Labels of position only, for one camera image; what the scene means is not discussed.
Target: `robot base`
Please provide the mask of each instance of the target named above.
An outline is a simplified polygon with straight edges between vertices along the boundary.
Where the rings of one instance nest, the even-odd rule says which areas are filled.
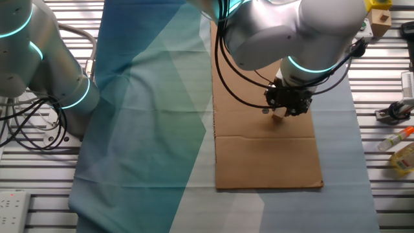
[[[50,109],[49,122],[57,122],[57,121],[58,121],[58,115],[53,109]],[[45,132],[45,137],[43,138],[43,142],[45,143],[45,145],[49,145],[55,139],[56,135],[58,134],[58,130],[59,129],[56,128],[56,129]],[[60,133],[60,137],[57,142],[61,140],[62,136],[63,136],[63,130]],[[83,139],[79,139],[78,137],[75,137],[71,135],[70,133],[66,132],[65,138],[63,139],[60,146],[64,148],[78,148],[82,145],[82,140]]]

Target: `light blue fabric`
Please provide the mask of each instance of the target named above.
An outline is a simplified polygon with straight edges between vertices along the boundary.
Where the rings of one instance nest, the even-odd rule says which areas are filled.
[[[96,80],[69,198],[78,232],[379,232],[349,82],[312,103],[325,188],[217,192],[210,28],[196,9],[107,0]]]

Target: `power strip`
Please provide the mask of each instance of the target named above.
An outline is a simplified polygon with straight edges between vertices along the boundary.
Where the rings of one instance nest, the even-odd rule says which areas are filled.
[[[0,192],[0,232],[23,233],[30,194],[26,192]]]

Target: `yellow bottle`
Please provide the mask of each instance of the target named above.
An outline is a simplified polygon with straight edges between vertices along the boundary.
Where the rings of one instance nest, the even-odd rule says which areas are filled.
[[[414,171],[414,142],[394,153],[390,160],[401,175]]]

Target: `small wooden block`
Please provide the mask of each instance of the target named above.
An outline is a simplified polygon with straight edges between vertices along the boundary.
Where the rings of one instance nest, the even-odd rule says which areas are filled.
[[[281,108],[276,109],[272,115],[273,120],[276,122],[281,122],[284,119],[286,112],[287,112],[286,107],[281,107]]]
[[[381,38],[391,28],[392,20],[389,10],[372,9],[367,18],[375,37]]]

